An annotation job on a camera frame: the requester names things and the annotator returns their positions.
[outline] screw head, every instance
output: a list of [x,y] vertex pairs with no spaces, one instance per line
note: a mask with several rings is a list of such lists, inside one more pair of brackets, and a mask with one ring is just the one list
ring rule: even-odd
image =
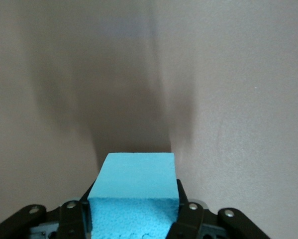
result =
[[225,210],[225,215],[227,215],[230,218],[235,216],[234,212],[232,210],[229,210],[229,209]]
[[76,202],[71,201],[70,203],[67,204],[67,208],[73,208],[76,205]]
[[37,213],[38,211],[39,211],[39,208],[37,206],[34,206],[29,210],[29,213],[34,214],[34,213]]
[[197,206],[195,203],[190,203],[190,204],[189,204],[189,208],[190,208],[191,210],[196,210],[196,209],[198,208],[198,206]]

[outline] blue block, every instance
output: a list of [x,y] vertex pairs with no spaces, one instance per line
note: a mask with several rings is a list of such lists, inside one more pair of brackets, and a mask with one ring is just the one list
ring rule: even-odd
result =
[[88,200],[92,239],[164,239],[179,209],[174,154],[108,154]]

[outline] silver screw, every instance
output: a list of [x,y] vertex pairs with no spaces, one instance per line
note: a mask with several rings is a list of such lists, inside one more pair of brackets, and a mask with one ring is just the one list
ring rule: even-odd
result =
[[69,208],[69,209],[70,208],[73,208],[75,205],[76,205],[76,202],[73,202],[72,201],[72,202],[70,202],[70,203],[67,204],[67,208]]
[[195,203],[190,203],[190,204],[189,204],[189,208],[190,208],[191,210],[196,210],[196,209],[198,208],[198,206],[197,206]]
[[33,213],[37,213],[38,211],[39,211],[39,208],[37,206],[34,206],[29,210],[29,213],[33,214]]
[[235,216],[234,212],[232,210],[229,210],[229,209],[225,210],[225,215],[227,215],[230,218]]

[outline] gray background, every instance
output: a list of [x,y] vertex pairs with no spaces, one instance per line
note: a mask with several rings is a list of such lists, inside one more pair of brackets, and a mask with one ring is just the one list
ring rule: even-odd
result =
[[0,1],[0,221],[168,150],[189,197],[298,238],[298,0]]

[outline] sponge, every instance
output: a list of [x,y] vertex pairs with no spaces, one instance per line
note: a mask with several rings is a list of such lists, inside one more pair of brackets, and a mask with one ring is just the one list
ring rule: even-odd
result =
[[164,239],[179,209],[174,154],[108,154],[88,200],[92,239]]

